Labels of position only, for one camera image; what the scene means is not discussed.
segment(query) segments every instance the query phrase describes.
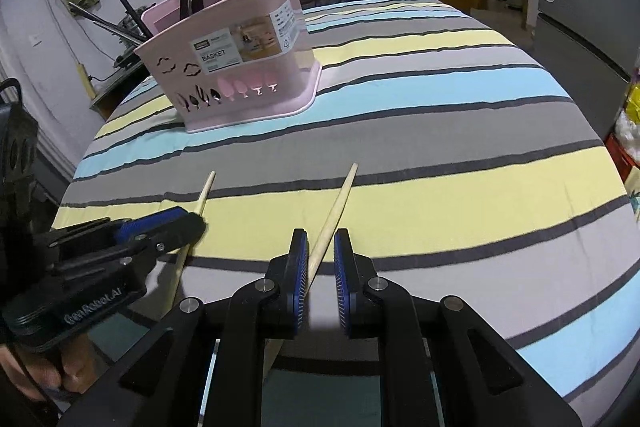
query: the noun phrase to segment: wooden chopstick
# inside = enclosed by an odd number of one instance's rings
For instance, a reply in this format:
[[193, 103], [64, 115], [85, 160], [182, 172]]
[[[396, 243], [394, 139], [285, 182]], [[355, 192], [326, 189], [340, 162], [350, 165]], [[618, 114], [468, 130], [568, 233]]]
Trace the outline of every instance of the wooden chopstick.
[[[316, 273], [318, 272], [318, 268], [322, 263], [322, 259], [326, 254], [327, 248], [329, 248], [329, 244], [331, 243], [332, 238], [334, 237], [335, 230], [338, 228], [338, 222], [342, 217], [342, 212], [347, 204], [347, 199], [349, 198], [349, 193], [351, 191], [351, 185], [353, 185], [353, 179], [356, 177], [356, 171], [358, 170], [358, 164], [354, 163], [351, 166], [349, 174], [344, 179], [344, 183], [340, 188], [340, 192], [338, 192], [337, 198], [335, 198], [334, 204], [329, 211], [329, 214], [326, 216], [326, 220], [324, 221], [324, 225], [318, 234], [318, 238], [314, 243], [313, 248], [311, 249], [311, 253], [309, 254], [309, 259], [307, 263], [306, 270], [306, 293], [308, 294], [311, 285], [313, 284], [314, 279], [316, 278]], [[275, 362], [278, 353], [282, 349], [282, 344], [284, 343], [281, 339], [268, 339], [264, 346], [264, 365], [262, 368], [262, 379], [264, 380], [269, 373], [273, 362]]]
[[[209, 176], [207, 177], [207, 181], [202, 188], [202, 192], [198, 197], [198, 201], [196, 202], [196, 208], [194, 209], [194, 214], [198, 214], [202, 216], [204, 211], [204, 206], [207, 203], [207, 196], [209, 195], [209, 191], [213, 186], [213, 180], [216, 177], [216, 172], [211, 171]], [[180, 285], [180, 279], [182, 277], [182, 271], [184, 270], [184, 263], [187, 260], [187, 256], [191, 252], [192, 245], [186, 245], [176, 254], [177, 257], [175, 259], [175, 269], [172, 274], [171, 280], [169, 282], [169, 288], [167, 288], [166, 300], [164, 302], [164, 307], [162, 309], [162, 316], [166, 315], [171, 309], [174, 307], [175, 296], [178, 293], [178, 286]]]

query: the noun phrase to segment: wall outlet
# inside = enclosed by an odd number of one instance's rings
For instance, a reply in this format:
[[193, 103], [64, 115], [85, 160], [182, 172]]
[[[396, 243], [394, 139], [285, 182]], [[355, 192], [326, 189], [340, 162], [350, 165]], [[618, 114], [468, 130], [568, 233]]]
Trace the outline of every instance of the wall outlet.
[[29, 35], [29, 44], [34, 48], [42, 42], [39, 35]]

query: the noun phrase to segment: pink plastic basket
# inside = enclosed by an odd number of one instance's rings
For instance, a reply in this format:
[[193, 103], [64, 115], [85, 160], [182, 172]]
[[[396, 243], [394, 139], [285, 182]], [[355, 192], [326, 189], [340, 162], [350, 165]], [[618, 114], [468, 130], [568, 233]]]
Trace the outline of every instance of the pink plastic basket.
[[179, 20], [179, 0], [142, 15], [153, 38], [136, 53], [188, 132], [309, 107], [321, 67], [308, 45], [300, 0], [204, 0]]

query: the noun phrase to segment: yellow stripe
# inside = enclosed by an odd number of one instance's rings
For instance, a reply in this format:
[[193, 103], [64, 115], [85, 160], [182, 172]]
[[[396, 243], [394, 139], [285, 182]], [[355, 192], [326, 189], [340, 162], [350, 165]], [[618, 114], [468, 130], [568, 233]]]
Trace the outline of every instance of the yellow stripe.
[[[339, 64], [345, 60], [358, 57], [374, 57], [384, 54], [401, 54], [406, 52], [428, 51], [440, 48], [457, 48], [459, 46], [476, 46], [478, 44], [511, 44], [500, 33], [493, 30], [468, 30], [460, 32], [444, 32], [428, 35], [405, 35], [401, 37], [371, 38], [363, 41], [349, 42], [336, 47], [314, 49], [314, 55], [323, 66]], [[127, 125], [171, 107], [166, 96], [160, 96], [104, 124], [96, 138], [118, 131]]]
[[380, 10], [394, 10], [396, 8], [403, 8], [405, 6], [414, 6], [416, 8], [424, 8], [426, 6], [441, 6], [443, 8], [451, 8], [448, 4], [442, 4], [439, 2], [399, 2], [396, 4], [389, 4], [388, 6], [372, 6], [370, 8], [366, 8], [366, 5], [363, 5], [362, 8], [358, 8], [356, 10], [345, 10], [342, 12], [331, 12], [331, 13], [323, 13], [321, 15], [315, 15], [311, 17], [305, 17], [305, 21], [315, 21], [316, 19], [320, 19], [322, 17], [328, 17], [329, 15], [348, 15], [349, 13], [357, 13], [357, 12], [373, 12]]
[[157, 111], [166, 109], [167, 107], [171, 107], [171, 102], [169, 102], [169, 99], [165, 95], [154, 98], [153, 100], [146, 102], [145, 104], [135, 108], [127, 114], [123, 114], [122, 116], [119, 116], [117, 118], [114, 118], [110, 122], [107, 122], [102, 126], [95, 137], [99, 138], [100, 136], [104, 136], [105, 134], [109, 134], [110, 132], [118, 131], [123, 127], [126, 127], [127, 125], [134, 123], [135, 121], [143, 120], [149, 115]]
[[511, 44], [493, 30], [469, 30], [428, 35], [404, 35], [348, 42], [341, 46], [314, 49], [314, 55], [323, 66], [340, 64], [358, 57], [375, 57], [408, 52], [477, 46], [478, 44]]
[[[338, 188], [209, 200], [209, 228], [195, 254], [268, 260], [286, 253], [296, 227], [313, 244], [337, 193]], [[356, 252], [371, 257], [433, 253], [548, 229], [625, 193], [600, 146], [488, 171], [353, 187], [340, 227], [350, 230]], [[174, 204], [63, 207], [54, 226], [141, 217]], [[194, 204], [181, 206], [191, 210]]]

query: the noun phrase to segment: metal pipe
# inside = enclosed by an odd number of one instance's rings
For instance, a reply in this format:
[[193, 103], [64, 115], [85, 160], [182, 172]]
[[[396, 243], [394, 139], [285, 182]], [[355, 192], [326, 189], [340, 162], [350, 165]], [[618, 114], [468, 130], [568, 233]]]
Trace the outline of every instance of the metal pipe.
[[153, 33], [146, 26], [146, 24], [142, 22], [142, 19], [140, 18], [140, 15], [138, 15], [138, 12], [136, 12], [133, 9], [133, 6], [129, 3], [129, 1], [128, 0], [120, 0], [120, 2], [124, 6], [124, 9], [127, 11], [127, 13], [136, 22], [136, 24], [138, 25], [138, 28], [140, 28], [140, 31], [145, 35], [145, 37], [147, 39], [150, 39], [151, 37], [153, 37], [154, 36]]
[[122, 37], [123, 39], [127, 39], [127, 41], [133, 42], [138, 46], [140, 44], [143, 44], [146, 41], [146, 39], [140, 37], [139, 35], [134, 35], [132, 33], [129, 33], [125, 29], [120, 28], [119, 26], [116, 26], [115, 24], [110, 23], [109, 21], [106, 21], [98, 17], [97, 15], [92, 14], [91, 12], [85, 10], [84, 8], [79, 7], [77, 4], [70, 2], [69, 7], [71, 8], [71, 11], [76, 15], [81, 15], [85, 19], [90, 20], [96, 26], [99, 26], [100, 28], [109, 31], [114, 35]]

